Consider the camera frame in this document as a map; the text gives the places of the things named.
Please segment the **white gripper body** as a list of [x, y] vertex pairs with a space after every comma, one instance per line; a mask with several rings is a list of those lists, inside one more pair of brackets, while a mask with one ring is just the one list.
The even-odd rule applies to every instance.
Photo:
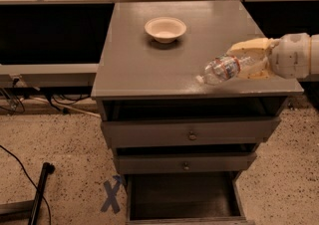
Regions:
[[269, 55], [272, 71], [285, 79], [305, 79], [310, 75], [310, 43], [306, 33], [287, 34], [276, 39]]

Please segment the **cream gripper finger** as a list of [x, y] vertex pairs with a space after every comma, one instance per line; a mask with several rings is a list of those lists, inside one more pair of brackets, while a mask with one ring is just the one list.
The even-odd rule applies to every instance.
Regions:
[[229, 56], [237, 58], [253, 57], [263, 58], [279, 45], [278, 39], [257, 38], [233, 44], [226, 52]]
[[243, 60], [238, 76], [241, 79], [263, 80], [274, 77], [275, 74], [272, 72], [267, 58], [256, 60], [249, 57]]

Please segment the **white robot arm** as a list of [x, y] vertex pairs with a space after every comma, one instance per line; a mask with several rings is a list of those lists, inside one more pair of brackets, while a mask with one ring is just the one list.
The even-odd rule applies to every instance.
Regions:
[[253, 62], [242, 77], [257, 77], [268, 71], [284, 79], [305, 80], [319, 75], [319, 35], [286, 34], [278, 39], [257, 38], [232, 45], [227, 55], [250, 57]]

